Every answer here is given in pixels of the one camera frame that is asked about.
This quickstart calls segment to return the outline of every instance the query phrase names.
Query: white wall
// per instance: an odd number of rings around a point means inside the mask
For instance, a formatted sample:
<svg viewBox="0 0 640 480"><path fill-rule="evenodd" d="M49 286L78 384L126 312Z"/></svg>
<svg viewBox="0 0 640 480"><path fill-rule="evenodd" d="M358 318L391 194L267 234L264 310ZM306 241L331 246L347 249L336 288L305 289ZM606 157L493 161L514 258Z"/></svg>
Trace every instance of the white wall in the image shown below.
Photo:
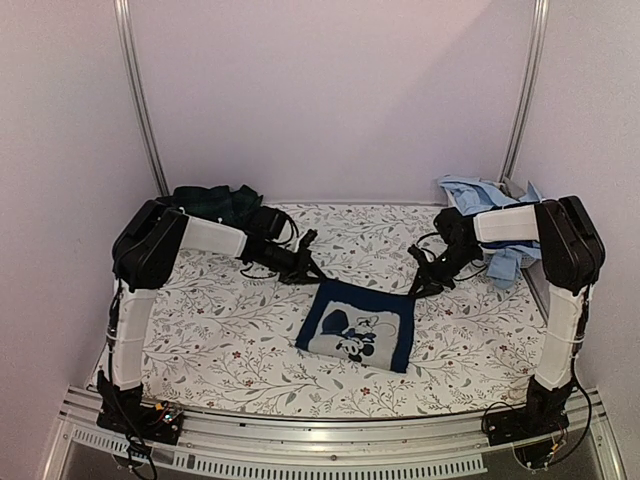
<svg viewBox="0 0 640 480"><path fill-rule="evenodd" d="M533 14L522 0L147 0L131 12L170 187L435 201L495 178Z"/></svg>
<svg viewBox="0 0 640 480"><path fill-rule="evenodd" d="M110 1L0 2L0 477L36 477L103 342L111 244L155 194Z"/></svg>
<svg viewBox="0 0 640 480"><path fill-rule="evenodd" d="M607 260L580 357L629 478L640 472L640 2L551 2L515 179L579 195Z"/></svg>

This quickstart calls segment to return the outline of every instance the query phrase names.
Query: cartoon print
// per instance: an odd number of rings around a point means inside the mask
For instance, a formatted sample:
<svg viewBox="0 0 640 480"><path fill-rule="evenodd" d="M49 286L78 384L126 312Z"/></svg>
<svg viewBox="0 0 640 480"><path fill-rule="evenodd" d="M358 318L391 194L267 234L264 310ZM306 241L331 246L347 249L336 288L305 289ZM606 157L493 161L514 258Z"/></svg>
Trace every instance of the cartoon print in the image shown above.
<svg viewBox="0 0 640 480"><path fill-rule="evenodd" d="M336 350L342 350L350 360L362 362L362 357L370 357L375 352L375 339L377 337L374 329L378 326L386 325L395 327L387 323L378 323L378 315L361 316L349 325L347 314L337 308L327 315L322 322L322 335L335 335L341 340L336 343Z"/></svg>

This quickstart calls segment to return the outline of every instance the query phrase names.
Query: aluminum frame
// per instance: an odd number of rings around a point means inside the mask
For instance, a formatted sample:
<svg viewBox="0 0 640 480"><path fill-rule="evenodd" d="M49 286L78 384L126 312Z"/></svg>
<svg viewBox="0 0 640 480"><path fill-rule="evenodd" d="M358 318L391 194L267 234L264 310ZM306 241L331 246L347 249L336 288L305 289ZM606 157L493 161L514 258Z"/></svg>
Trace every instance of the aluminum frame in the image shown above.
<svg viewBox="0 0 640 480"><path fill-rule="evenodd" d="M533 12L533 24L531 27L531 40L529 42L529 52L527 54L527 64L525 70L522 90L520 92L520 100L516 111L516 118L511 130L509 145L507 147L507 155L502 165L502 170L498 176L498 181L504 181L505 178L511 178L515 170L520 145L524 129L529 116L529 109L533 99L533 93L538 79L538 70L540 69L540 59L542 58L542 50L544 47L544 37L547 30L547 18L549 16L549 0L536 0Z"/></svg>
<svg viewBox="0 0 640 480"><path fill-rule="evenodd" d="M118 32L120 34L120 45L122 47L122 56L124 57L125 69L129 79L129 87L133 97L133 104L142 133L142 141L147 153L147 160L151 168L156 189L161 196L169 195L169 187L167 178L162 168L158 146L151 127L151 117L147 108L147 100L144 95L142 86L142 78L140 76L140 66L138 64L138 55L133 39L133 27L131 25L131 14L129 12L128 0L114 0L116 10L116 21L118 23Z"/></svg>
<svg viewBox="0 0 640 480"><path fill-rule="evenodd" d="M623 480L626 477L600 397L596 390L590 390L589 396L593 402L590 435L598 445L603 475L606 479ZM45 480L60 478L70 443L77 437L78 430L108 436L109 441L114 442L113 452L118 454L117 444L124 441L124 436L95 425L101 403L95 393L69 388L56 420L57 436L45 469ZM573 395L567 402L569 430L584 428L587 413L585 399L579 393ZM482 415L483 412L473 412L438 417L344 420L188 408L177 446L149 443L154 446L154 458L159 459L159 466L202 475L203 472L196 469L199 464L226 462L229 465L232 462L242 468L283 472L285 478L286 472L292 470L326 471L335 475L411 470L421 465L466 461L532 441L489 446L480 431ZM105 439L101 442L103 446L109 443ZM191 458L191 465L182 465L181 458Z"/></svg>

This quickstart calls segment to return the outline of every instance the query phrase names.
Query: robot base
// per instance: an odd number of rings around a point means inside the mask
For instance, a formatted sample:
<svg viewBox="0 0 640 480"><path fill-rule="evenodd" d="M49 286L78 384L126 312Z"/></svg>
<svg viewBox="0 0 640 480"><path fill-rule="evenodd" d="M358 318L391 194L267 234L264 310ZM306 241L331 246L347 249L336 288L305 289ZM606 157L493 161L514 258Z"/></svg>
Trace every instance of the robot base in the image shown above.
<svg viewBox="0 0 640 480"><path fill-rule="evenodd" d="M487 433L489 445L494 446L547 435L568 426L569 419L564 412L538 421L533 426L525 408L520 408L488 414L484 418L483 429Z"/></svg>
<svg viewBox="0 0 640 480"><path fill-rule="evenodd" d="M184 415L180 409L165 402L162 406L168 412L141 405L142 385L129 390L120 390L106 379L104 372L98 372L98 391L102 395L102 409L96 425L112 432L131 435L131 424L142 438L154 442L176 445L182 431Z"/></svg>
<svg viewBox="0 0 640 480"><path fill-rule="evenodd" d="M145 418L150 415L157 415L155 408L153 407L140 407L139 417ZM145 440L151 440L153 442L166 443L169 445L177 445L180 438L180 432L182 431L182 416L176 418L170 425L164 422L160 422L159 425L136 425L136 428ZM100 428L111 430L112 432L127 434L130 429L123 425L123 418L121 415L115 412L104 412L98 415L96 422Z"/></svg>

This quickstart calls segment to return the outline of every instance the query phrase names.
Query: leaf pattern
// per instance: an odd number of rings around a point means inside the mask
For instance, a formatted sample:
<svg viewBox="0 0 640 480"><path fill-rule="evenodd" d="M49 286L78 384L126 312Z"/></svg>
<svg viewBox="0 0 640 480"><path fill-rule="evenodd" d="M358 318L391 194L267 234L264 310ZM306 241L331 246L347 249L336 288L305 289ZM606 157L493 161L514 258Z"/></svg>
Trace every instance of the leaf pattern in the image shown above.
<svg viewBox="0 0 640 480"><path fill-rule="evenodd" d="M318 230L314 258L330 276L406 293L409 245L439 208L280 205ZM442 241L425 242L441 252ZM293 347L317 286L248 280L239 260L181 250L154 304L144 347L145 395L195 407L272 415L437 415L524 399L544 322L526 283L497 290L484 275L417 302L406 375ZM468 276L475 268L461 273ZM254 276L268 272L255 266ZM98 368L104 365L104 357Z"/></svg>

